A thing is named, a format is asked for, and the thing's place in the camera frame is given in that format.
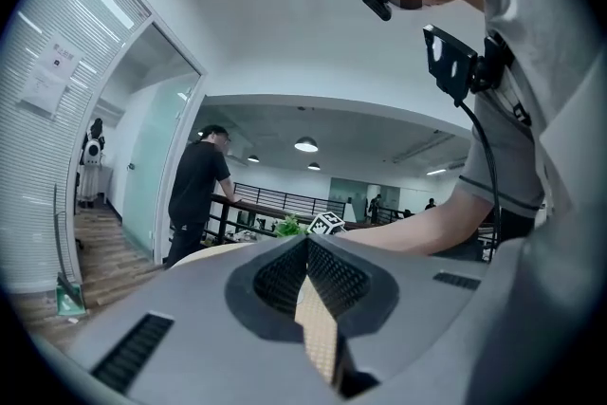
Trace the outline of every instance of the paper sign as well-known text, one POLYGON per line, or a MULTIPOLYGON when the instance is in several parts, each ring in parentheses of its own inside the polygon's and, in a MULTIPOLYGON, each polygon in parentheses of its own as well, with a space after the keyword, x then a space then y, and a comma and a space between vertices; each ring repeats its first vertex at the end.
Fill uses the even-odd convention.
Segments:
POLYGON ((21 100, 55 115, 67 83, 39 65, 29 73, 21 92, 21 100))
POLYGON ((37 65, 69 83, 69 77, 74 74, 82 58, 82 51, 55 32, 38 57, 37 65))

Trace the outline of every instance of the door frame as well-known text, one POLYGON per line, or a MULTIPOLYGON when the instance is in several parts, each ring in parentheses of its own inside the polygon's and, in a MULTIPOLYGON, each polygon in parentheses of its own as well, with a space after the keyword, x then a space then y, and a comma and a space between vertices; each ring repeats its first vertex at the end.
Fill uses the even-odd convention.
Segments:
POLYGON ((160 208, 162 207, 159 203, 162 201, 162 204, 166 202, 166 206, 168 208, 168 183, 170 180, 175 180, 175 172, 176 172, 176 162, 175 160, 178 158, 176 154, 181 154, 183 148, 185 148, 185 144, 187 141, 187 137, 183 137, 183 131, 188 130, 188 126, 184 123, 185 120, 190 120, 198 113, 197 108, 199 105, 195 105, 196 100, 202 101, 204 98, 204 91, 202 89, 202 84, 207 77, 207 70, 202 66, 198 60, 192 55, 189 49, 187 49, 181 40, 171 31, 169 26, 162 20, 162 18, 157 14, 152 5, 147 0, 138 0, 140 4, 145 7, 149 12, 150 16, 139 26, 133 34, 129 37, 126 43, 120 48, 118 54, 114 57, 110 65, 107 67, 103 76, 101 77, 99 83, 95 87, 91 98, 88 101, 88 105, 84 110, 83 118, 81 120, 80 127, 76 134, 76 139, 74 143, 74 147, 72 149, 72 156, 69 162, 69 168, 67 171, 67 183, 66 183, 66 194, 65 194, 65 234, 67 237, 67 256, 71 262, 72 270, 74 274, 74 280, 76 283, 81 284, 83 282, 83 275, 80 269, 80 261, 78 258, 78 249, 76 246, 76 237, 74 235, 74 191, 76 190, 76 173, 78 171, 78 165, 80 161, 80 150, 82 149, 82 140, 84 139, 84 134, 88 130, 88 122, 93 115, 93 110, 95 106, 99 102, 101 97, 101 93, 109 78, 114 73, 114 70, 118 66, 119 62, 124 58, 124 55, 128 51, 128 49, 133 45, 133 43, 139 38, 139 36, 143 33, 143 31, 154 24, 156 28, 162 33, 162 35, 173 45, 173 47, 183 56, 183 58, 193 67, 195 71, 197 71, 200 75, 196 85, 192 90, 192 94, 186 102, 186 106, 182 112, 182 116, 179 120, 179 124, 175 129, 175 134, 173 136, 173 141, 171 143, 171 148, 169 149, 169 155, 167 156, 167 162, 165 163, 165 168, 162 172, 162 178, 160 179, 160 189, 158 192, 158 200, 156 202, 156 227, 154 228, 154 244, 153 244, 153 252, 154 252, 154 260, 158 260, 157 263, 161 263, 162 257, 161 253, 161 240, 157 238, 157 235, 162 235, 165 231, 168 237, 169 234, 169 221, 162 221, 164 218, 158 218, 158 215, 161 213, 160 208))

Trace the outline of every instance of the window blind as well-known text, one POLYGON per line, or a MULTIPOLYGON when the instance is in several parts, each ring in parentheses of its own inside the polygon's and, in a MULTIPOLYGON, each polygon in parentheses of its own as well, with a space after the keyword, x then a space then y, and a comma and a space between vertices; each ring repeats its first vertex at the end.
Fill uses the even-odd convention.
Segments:
POLYGON ((53 191, 68 279, 66 182, 84 110, 112 59, 147 17, 138 0, 22 0, 0 48, 0 271, 8 291, 54 287, 60 270, 53 191), (53 118, 19 101, 29 71, 54 33, 84 55, 53 118))

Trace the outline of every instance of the wood plank flooring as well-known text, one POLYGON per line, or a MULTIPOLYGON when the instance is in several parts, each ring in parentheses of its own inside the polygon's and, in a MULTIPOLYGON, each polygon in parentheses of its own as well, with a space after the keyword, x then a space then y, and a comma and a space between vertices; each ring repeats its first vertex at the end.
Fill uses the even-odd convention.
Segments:
POLYGON ((162 271, 124 240, 119 220, 101 200, 94 209, 78 211, 74 231, 84 245, 80 262, 86 315, 77 316, 77 323, 57 316, 54 291, 12 296, 28 331, 43 336, 62 351, 91 318, 162 271))

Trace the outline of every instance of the black cable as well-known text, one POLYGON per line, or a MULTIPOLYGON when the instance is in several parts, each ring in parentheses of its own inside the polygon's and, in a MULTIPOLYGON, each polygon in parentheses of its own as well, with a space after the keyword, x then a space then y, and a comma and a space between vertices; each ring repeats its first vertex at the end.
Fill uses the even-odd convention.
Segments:
POLYGON ((489 141, 487 140, 487 136, 485 135, 485 131, 481 126, 481 122, 478 121, 474 112, 470 110, 466 104, 461 101, 460 106, 466 112, 466 115, 472 120, 472 124, 476 128, 476 132, 483 144, 483 149, 485 149, 485 157, 487 158, 487 165, 489 168, 489 176, 491 177, 491 186, 493 188, 493 233, 491 235, 491 250, 489 252, 489 261, 493 259, 493 252, 497 249, 497 245, 501 241, 501 212, 500 212, 500 193, 497 188, 497 170, 495 168, 495 158, 493 157, 493 151, 491 150, 491 146, 489 145, 489 141))

